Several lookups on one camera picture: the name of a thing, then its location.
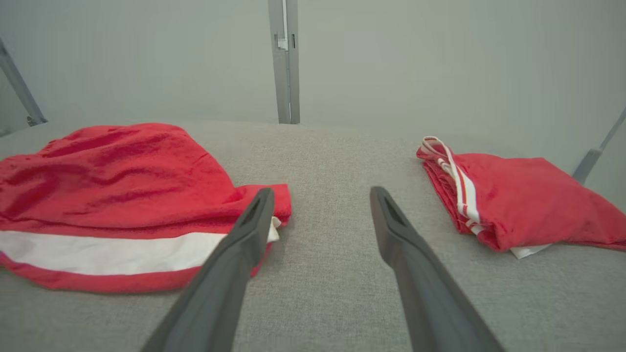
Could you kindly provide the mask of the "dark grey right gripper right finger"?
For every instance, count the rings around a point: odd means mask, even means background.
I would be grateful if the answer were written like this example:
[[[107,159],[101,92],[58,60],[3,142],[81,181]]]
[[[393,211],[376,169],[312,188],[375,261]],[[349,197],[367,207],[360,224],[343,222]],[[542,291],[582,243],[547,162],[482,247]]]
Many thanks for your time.
[[[504,352],[391,194],[372,187],[370,205],[380,256],[396,276],[413,352]]]

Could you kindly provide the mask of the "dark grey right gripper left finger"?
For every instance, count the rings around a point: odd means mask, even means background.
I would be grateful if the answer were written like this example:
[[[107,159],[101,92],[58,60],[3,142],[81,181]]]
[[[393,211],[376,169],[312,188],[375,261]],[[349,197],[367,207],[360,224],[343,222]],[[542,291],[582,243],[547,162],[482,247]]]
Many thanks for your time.
[[[274,193],[260,189],[141,352],[230,352],[246,285],[266,253]]]

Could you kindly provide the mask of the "red Bulls 23 jersey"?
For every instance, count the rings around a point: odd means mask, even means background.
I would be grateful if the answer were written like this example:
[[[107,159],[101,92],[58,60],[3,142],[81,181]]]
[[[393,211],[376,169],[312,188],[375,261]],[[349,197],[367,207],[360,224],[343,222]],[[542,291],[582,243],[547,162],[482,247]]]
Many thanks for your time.
[[[626,214],[545,158],[456,154],[425,136],[416,152],[452,223],[518,259],[555,243],[626,252]]]

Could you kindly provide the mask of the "red shorts with white band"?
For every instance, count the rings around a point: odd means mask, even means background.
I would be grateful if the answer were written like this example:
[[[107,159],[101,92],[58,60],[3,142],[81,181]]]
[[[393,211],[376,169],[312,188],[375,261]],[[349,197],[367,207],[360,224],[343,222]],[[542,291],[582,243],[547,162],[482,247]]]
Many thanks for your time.
[[[76,130],[0,161],[0,267],[47,289],[181,289],[262,188],[177,126]]]

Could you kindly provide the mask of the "grey metal frame post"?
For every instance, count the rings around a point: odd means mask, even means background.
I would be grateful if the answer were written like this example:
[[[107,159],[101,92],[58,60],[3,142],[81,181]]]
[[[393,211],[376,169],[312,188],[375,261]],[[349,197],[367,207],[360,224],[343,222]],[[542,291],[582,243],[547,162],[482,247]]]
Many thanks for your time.
[[[42,125],[48,120],[44,117],[43,112],[34,100],[27,84],[15,65],[11,54],[9,53],[2,37],[0,36],[0,69],[6,76],[8,83],[13,88],[17,98],[22,103],[27,112],[27,123],[30,127]]]
[[[626,120],[626,107],[624,107],[623,112],[620,114],[619,118],[615,122],[615,124],[611,127],[608,134],[606,134],[602,143],[595,147],[594,149],[589,149],[584,158],[582,158],[581,162],[575,169],[572,174],[572,178],[574,178],[578,183],[584,185],[586,179],[589,174],[591,174],[593,168],[595,167],[597,161],[601,158],[604,150],[612,140],[613,136],[619,130],[619,127],[622,126],[623,122]]]

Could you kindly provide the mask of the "grey metal post with latch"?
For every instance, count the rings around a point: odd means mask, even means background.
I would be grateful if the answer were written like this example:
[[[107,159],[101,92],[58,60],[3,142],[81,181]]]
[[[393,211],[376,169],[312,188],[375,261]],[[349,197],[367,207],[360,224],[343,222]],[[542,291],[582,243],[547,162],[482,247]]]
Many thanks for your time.
[[[300,123],[298,0],[268,0],[279,123]]]

